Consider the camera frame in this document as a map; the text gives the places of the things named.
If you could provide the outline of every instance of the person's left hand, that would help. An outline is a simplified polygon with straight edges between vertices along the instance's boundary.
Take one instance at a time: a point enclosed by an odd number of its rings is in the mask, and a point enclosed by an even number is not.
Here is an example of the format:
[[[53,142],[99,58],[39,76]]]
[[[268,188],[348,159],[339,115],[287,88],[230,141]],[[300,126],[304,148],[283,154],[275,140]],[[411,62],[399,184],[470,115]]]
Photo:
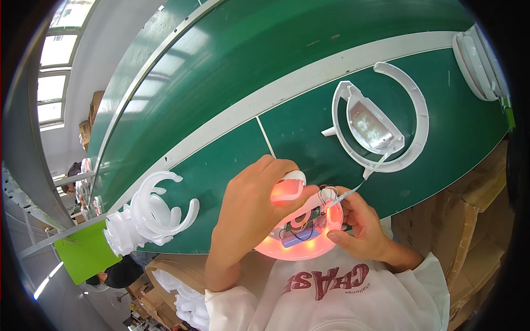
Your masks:
[[[220,267],[230,267],[260,244],[287,215],[318,192],[304,188],[293,201],[271,202],[272,188],[288,172],[298,170],[291,160],[262,156],[227,185],[219,221],[211,235],[210,257]]]

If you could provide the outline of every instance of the window frame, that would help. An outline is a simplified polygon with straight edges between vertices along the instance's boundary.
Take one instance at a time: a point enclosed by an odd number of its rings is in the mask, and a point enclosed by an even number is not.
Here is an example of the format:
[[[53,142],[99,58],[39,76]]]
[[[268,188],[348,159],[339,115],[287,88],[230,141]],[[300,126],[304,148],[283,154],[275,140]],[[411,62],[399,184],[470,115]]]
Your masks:
[[[68,63],[61,63],[61,64],[55,64],[55,65],[47,65],[42,66],[39,64],[39,73],[38,78],[43,77],[51,77],[51,76],[66,76],[65,77],[65,85],[63,87],[63,95],[60,99],[53,99],[53,100],[46,100],[44,102],[37,101],[37,106],[49,104],[49,103],[61,103],[61,116],[59,119],[53,119],[49,121],[39,121],[39,127],[40,131],[45,131],[49,129],[54,128],[60,128],[64,126],[65,123],[65,115],[66,115],[66,95],[68,93],[68,83],[70,81],[70,75],[72,72],[73,64],[75,61],[75,56],[77,55],[77,51],[79,49],[79,44],[81,43],[81,39],[83,38],[83,34],[85,32],[86,26],[88,25],[90,19],[92,18],[92,15],[94,13],[95,8],[97,7],[100,0],[95,0],[92,4],[92,7],[90,8],[89,12],[87,13],[85,20],[83,21],[83,24],[81,27],[75,27],[75,26],[58,26],[54,28],[48,28],[48,32],[46,33],[46,37],[51,37],[55,35],[76,35],[77,38],[75,40],[74,46],[72,47],[72,53],[70,54],[70,58],[68,60]]]

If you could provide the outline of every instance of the black hair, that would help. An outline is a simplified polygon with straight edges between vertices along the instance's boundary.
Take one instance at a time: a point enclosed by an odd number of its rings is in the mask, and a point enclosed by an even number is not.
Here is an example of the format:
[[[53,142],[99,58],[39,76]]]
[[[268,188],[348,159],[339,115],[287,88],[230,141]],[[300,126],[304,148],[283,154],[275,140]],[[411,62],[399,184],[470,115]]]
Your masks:
[[[98,278],[98,275],[93,275],[92,277],[90,277],[89,279],[87,279],[85,281],[85,283],[87,283],[88,285],[92,285],[92,286],[98,286],[99,284],[101,284],[101,282],[99,281],[99,278]]]

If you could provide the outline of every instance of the person's right hand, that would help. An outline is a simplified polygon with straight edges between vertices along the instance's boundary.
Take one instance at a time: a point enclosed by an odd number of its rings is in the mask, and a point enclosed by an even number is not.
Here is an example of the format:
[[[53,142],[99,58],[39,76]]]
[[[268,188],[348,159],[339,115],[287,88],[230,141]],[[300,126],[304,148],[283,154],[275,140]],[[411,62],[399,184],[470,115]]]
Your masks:
[[[341,195],[350,189],[337,186]],[[343,223],[351,225],[354,236],[340,230],[328,232],[328,238],[351,256],[365,260],[385,261],[391,240],[384,235],[379,216],[374,208],[354,192],[341,201]]]

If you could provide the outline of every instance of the sleeve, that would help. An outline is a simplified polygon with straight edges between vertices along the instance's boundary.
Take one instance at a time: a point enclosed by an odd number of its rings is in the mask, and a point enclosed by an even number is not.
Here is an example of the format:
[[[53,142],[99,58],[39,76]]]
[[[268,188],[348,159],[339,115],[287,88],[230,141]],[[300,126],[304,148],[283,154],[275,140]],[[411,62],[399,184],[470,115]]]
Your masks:
[[[449,290],[440,261],[429,253],[412,273],[432,298],[440,316],[441,330],[446,330],[449,324]]]
[[[206,290],[206,308],[210,315],[210,331],[246,331],[258,305],[256,297],[237,286],[223,292]]]

